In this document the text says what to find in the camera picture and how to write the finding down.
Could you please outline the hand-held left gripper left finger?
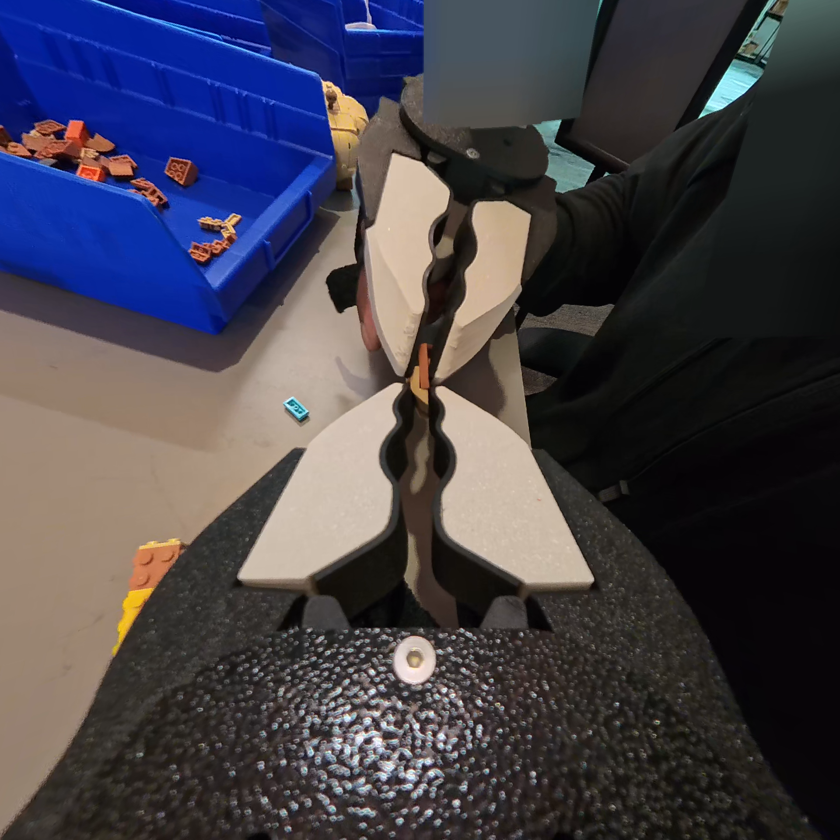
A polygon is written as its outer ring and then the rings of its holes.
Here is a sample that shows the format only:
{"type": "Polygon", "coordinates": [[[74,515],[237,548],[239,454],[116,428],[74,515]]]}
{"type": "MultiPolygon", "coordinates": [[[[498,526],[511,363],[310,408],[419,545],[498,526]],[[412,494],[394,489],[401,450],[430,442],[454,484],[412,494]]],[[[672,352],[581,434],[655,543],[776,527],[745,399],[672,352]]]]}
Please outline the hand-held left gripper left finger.
{"type": "Polygon", "coordinates": [[[382,543],[399,521],[406,385],[391,384],[307,446],[238,582],[307,594],[387,592],[405,570],[382,543]]]}

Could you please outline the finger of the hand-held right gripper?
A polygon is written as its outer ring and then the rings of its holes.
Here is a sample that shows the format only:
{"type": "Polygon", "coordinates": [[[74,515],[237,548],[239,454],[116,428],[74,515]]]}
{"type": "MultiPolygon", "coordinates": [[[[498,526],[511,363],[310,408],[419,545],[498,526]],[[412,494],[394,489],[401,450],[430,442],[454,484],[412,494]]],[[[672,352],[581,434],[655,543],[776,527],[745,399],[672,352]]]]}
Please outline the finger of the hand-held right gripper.
{"type": "Polygon", "coordinates": [[[406,372],[426,308],[424,283],[435,261],[433,233],[452,193],[425,163],[393,153],[374,222],[364,235],[371,311],[394,372],[406,372]]]}
{"type": "Polygon", "coordinates": [[[461,271],[463,297],[438,354],[434,382],[444,382],[489,342],[522,289],[531,214],[509,201],[478,201],[468,231],[476,254],[461,271]]]}

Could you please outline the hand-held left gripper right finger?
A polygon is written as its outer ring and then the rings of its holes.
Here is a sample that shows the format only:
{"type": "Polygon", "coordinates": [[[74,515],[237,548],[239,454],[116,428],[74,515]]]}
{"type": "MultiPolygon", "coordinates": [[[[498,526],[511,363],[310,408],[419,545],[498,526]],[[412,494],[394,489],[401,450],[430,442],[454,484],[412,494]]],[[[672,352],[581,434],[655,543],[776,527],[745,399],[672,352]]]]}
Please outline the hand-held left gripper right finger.
{"type": "Polygon", "coordinates": [[[589,590],[594,575],[530,444],[445,386],[430,408],[437,581],[453,596],[589,590]]]}

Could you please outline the long multicoloured lego build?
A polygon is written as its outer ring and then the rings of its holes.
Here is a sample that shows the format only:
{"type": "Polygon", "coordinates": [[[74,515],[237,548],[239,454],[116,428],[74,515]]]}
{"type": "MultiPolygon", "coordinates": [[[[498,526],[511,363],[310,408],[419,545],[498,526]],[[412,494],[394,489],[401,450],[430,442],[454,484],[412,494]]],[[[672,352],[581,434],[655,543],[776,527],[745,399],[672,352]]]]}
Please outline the long multicoloured lego build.
{"type": "Polygon", "coordinates": [[[139,546],[132,561],[129,590],[122,601],[122,614],[117,625],[117,641],[112,648],[116,655],[133,622],[140,614],[156,586],[186,550],[179,539],[152,541],[139,546]]]}

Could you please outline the person's right forearm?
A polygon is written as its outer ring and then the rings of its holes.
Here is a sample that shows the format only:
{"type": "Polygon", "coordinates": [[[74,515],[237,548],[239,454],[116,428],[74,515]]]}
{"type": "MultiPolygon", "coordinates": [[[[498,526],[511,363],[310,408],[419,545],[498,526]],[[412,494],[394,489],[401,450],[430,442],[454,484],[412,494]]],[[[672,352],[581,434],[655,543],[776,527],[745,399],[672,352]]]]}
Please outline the person's right forearm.
{"type": "Polygon", "coordinates": [[[624,172],[555,194],[552,246],[526,281],[520,311],[616,303],[666,265],[725,200],[762,83],[688,123],[624,172]]]}

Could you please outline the person's right hand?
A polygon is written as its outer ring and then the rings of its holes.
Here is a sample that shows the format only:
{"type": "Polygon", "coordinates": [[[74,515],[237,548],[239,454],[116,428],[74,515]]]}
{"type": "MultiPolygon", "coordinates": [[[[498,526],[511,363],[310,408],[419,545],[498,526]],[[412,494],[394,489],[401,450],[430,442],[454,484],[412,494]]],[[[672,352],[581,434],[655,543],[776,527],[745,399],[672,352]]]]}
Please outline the person's right hand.
{"type": "Polygon", "coordinates": [[[356,291],[356,310],[360,322],[360,334],[367,351],[374,353],[382,348],[371,306],[370,293],[364,268],[360,268],[356,291]]]}

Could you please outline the blue plastic storage bin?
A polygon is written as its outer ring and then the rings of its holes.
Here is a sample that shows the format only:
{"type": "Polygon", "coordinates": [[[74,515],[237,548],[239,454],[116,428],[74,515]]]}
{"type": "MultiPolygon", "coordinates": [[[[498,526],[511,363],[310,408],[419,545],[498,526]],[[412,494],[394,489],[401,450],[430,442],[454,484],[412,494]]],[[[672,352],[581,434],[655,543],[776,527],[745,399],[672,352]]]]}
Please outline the blue plastic storage bin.
{"type": "Polygon", "coordinates": [[[158,19],[231,46],[271,57],[258,1],[105,1],[106,5],[158,19]]]}
{"type": "Polygon", "coordinates": [[[219,333],[334,183],[321,79],[99,2],[2,2],[2,125],[78,119],[167,196],[2,154],[2,269],[219,333]]]}
{"type": "Polygon", "coordinates": [[[261,2],[272,55],[317,74],[369,115],[424,69],[422,1],[261,2]]]}

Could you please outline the black framed monitor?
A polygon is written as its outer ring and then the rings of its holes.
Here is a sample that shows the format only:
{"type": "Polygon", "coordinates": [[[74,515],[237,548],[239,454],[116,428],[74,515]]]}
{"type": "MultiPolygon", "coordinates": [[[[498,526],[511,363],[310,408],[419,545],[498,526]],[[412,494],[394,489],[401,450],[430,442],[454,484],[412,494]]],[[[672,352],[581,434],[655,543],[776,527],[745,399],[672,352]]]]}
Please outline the black framed monitor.
{"type": "Polygon", "coordinates": [[[624,171],[697,119],[756,23],[763,1],[604,1],[595,22],[581,111],[559,147],[624,171]]]}

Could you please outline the person's black clothed body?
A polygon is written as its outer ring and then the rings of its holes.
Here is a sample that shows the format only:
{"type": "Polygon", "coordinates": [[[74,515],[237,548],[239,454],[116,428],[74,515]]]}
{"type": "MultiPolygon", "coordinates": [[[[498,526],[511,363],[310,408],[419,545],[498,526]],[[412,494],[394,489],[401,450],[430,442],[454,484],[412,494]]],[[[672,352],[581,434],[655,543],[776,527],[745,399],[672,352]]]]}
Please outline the person's black clothed body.
{"type": "Polygon", "coordinates": [[[612,309],[528,420],[615,495],[783,787],[838,838],[838,147],[820,141],[837,112],[828,79],[758,82],[723,203],[593,307],[612,309]]]}

